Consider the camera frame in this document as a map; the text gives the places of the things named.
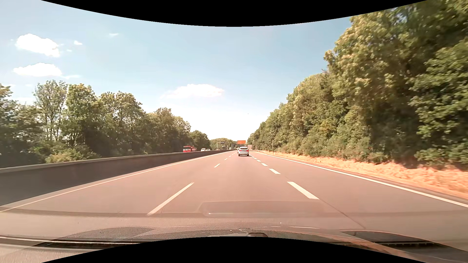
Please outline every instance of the foliage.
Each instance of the foliage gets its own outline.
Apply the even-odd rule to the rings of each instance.
[[[0,167],[181,152],[210,141],[171,109],[146,113],[130,93],[97,96],[90,86],[49,80],[34,105],[9,99],[0,85]]]
[[[468,2],[357,15],[251,134],[254,148],[358,161],[468,164]]]

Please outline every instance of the white car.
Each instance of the white car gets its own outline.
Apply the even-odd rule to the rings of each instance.
[[[241,155],[250,156],[250,154],[249,154],[249,149],[248,149],[247,147],[244,147],[244,146],[243,146],[243,147],[240,147],[239,150],[237,150],[237,154],[238,154],[239,156],[241,156]]]

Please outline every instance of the concrete barrier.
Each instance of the concrete barrier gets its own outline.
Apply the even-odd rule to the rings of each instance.
[[[118,175],[228,151],[232,150],[135,155],[0,168],[0,205]]]

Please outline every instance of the blue sky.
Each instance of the blue sky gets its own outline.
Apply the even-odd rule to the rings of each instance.
[[[326,68],[349,18],[201,27],[104,15],[39,0],[0,3],[0,83],[31,102],[46,80],[130,92],[172,108],[210,139],[247,139],[288,93]]]

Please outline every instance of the truck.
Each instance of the truck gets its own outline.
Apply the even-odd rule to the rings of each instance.
[[[183,147],[184,153],[195,152],[197,149],[193,146],[187,145]]]

